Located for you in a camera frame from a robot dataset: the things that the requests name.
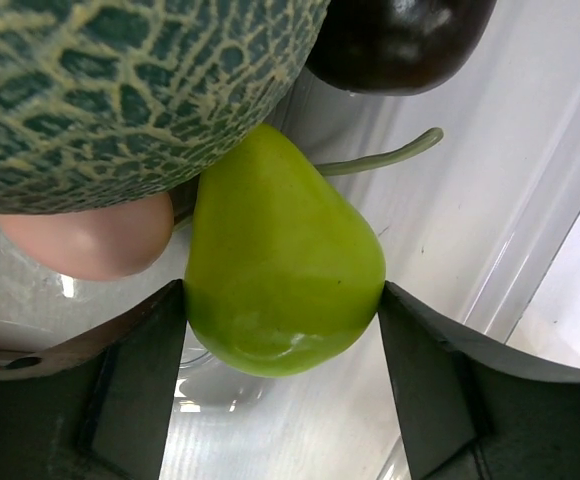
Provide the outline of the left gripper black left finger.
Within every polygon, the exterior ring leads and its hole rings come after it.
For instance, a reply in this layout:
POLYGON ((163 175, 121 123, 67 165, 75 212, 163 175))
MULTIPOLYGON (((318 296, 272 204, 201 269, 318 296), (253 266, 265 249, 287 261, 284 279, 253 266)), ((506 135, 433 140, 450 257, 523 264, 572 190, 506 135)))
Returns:
POLYGON ((0 352, 0 479, 156 479, 186 333, 174 280, 52 348, 0 352))

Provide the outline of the green apple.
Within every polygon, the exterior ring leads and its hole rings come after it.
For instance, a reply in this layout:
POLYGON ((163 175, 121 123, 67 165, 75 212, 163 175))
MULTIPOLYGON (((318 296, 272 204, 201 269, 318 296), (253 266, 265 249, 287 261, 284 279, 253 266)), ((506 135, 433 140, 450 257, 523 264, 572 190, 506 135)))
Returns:
POLYGON ((385 277, 370 225, 275 128, 201 174, 186 308, 227 365, 282 377, 339 355, 370 324, 385 277))

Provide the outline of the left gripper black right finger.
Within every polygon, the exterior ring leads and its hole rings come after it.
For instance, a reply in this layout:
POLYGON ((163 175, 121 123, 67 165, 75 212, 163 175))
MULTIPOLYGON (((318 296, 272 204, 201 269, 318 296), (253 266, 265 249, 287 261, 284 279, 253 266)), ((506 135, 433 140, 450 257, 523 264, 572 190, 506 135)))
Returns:
POLYGON ((384 287, 381 339, 414 479, 580 479, 580 368, 384 287))

